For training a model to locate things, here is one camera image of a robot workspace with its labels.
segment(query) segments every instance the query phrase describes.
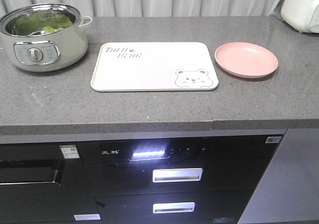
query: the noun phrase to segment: pot handle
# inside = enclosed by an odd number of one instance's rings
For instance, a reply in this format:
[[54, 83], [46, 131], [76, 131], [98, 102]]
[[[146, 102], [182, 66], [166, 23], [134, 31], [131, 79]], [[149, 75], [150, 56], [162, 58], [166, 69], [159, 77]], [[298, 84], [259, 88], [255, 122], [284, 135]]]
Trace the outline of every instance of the pot handle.
[[83, 16], [81, 24], [79, 25], [79, 28], [81, 31], [84, 31], [85, 28], [88, 28], [91, 26], [91, 23], [93, 21], [93, 18], [90, 16]]

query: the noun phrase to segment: stainless steel pot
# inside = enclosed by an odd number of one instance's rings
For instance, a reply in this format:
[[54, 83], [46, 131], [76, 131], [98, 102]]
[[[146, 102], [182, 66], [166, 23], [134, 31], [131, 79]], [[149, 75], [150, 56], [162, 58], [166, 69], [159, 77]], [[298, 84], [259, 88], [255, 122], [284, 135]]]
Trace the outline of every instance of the stainless steel pot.
[[54, 71], [87, 51], [84, 29], [92, 23], [75, 7], [42, 3], [19, 8], [0, 19], [0, 36], [12, 63], [33, 72]]

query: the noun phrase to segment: rice cooker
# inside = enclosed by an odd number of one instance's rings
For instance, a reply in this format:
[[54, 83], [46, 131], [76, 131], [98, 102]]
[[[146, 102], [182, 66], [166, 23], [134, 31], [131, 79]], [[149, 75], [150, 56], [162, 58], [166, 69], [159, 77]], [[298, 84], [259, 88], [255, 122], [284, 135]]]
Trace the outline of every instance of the rice cooker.
[[281, 17], [299, 32], [319, 33], [319, 0], [284, 0]]
[[66, 4], [42, 3], [16, 9], [0, 19], [0, 36], [10, 61], [32, 72], [68, 67], [86, 53], [84, 29], [92, 23]]

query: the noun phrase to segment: gray stone countertop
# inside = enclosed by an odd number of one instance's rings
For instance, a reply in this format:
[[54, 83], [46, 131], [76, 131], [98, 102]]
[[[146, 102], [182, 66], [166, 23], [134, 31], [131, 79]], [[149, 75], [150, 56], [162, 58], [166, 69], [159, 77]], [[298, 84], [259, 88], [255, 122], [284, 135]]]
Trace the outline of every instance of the gray stone countertop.
[[[86, 55], [49, 73], [15, 67], [0, 41], [0, 135], [319, 127], [319, 36], [298, 33], [275, 16], [97, 17], [86, 33]], [[143, 41], [206, 44], [218, 87], [119, 93], [91, 88], [104, 43]], [[228, 42], [269, 49], [278, 69], [259, 79], [224, 72], [214, 52]]]

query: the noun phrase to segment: brand logo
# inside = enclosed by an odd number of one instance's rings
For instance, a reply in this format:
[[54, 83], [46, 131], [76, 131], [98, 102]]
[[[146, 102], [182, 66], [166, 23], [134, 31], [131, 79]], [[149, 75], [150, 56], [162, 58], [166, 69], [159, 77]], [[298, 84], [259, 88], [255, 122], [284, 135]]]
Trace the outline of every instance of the brand logo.
[[119, 154], [119, 153], [120, 153], [119, 150], [111, 150], [111, 151], [103, 150], [101, 155], [105, 155], [105, 154], [110, 155], [110, 154]]

